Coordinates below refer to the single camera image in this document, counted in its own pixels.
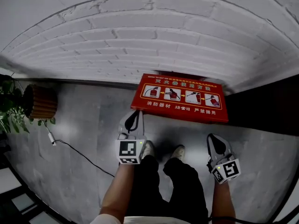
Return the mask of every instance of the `sneaker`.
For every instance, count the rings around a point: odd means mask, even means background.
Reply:
[[[144,159],[144,157],[147,155],[151,155],[151,156],[155,157],[154,145],[149,140],[146,141],[146,143],[145,143],[145,149],[144,149],[141,159]]]
[[[185,146],[180,144],[174,150],[174,152],[172,153],[172,156],[170,158],[171,159],[172,158],[177,158],[177,159],[180,159],[181,161],[183,161],[184,157],[185,157]]]

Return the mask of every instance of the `person's leg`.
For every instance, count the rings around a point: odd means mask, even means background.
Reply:
[[[173,183],[173,193],[169,202],[171,216],[191,224],[205,223],[208,212],[196,170],[179,158],[173,157],[165,164],[164,172]]]
[[[159,192],[159,164],[152,155],[135,165],[131,199],[126,216],[167,216],[168,203]]]

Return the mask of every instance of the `gray concrete floor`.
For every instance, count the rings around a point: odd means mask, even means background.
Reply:
[[[43,84],[58,93],[56,139],[70,143],[106,171],[114,174],[118,161],[114,140],[120,119],[130,110],[135,91],[92,85]],[[229,183],[237,218],[264,222],[286,193],[299,163],[299,138],[247,128],[206,125],[157,116],[144,116],[145,135],[156,146],[161,163],[160,192],[165,200],[172,183],[163,164],[172,147],[186,146],[185,162],[202,182],[211,212],[214,178],[206,167],[206,136],[215,133],[230,141],[242,174]],[[101,172],[68,146],[52,146],[45,127],[28,125],[30,134],[11,134],[7,155],[28,186],[51,208],[78,224],[90,223],[112,177]]]

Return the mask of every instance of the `fire extinguisher instruction sign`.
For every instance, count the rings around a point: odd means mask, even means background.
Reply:
[[[199,92],[186,91],[185,101],[192,104],[201,104],[201,95]]]
[[[161,87],[153,86],[153,85],[146,85],[143,96],[145,97],[152,97],[152,98],[159,98],[161,92]]]
[[[131,108],[197,122],[228,121],[221,85],[169,76],[144,74]]]
[[[164,99],[181,101],[181,90],[165,88]]]

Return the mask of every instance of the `white brick wall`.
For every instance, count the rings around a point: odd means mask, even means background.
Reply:
[[[299,73],[298,18],[299,0],[86,0],[0,45],[41,77],[138,83],[167,70],[242,91]]]

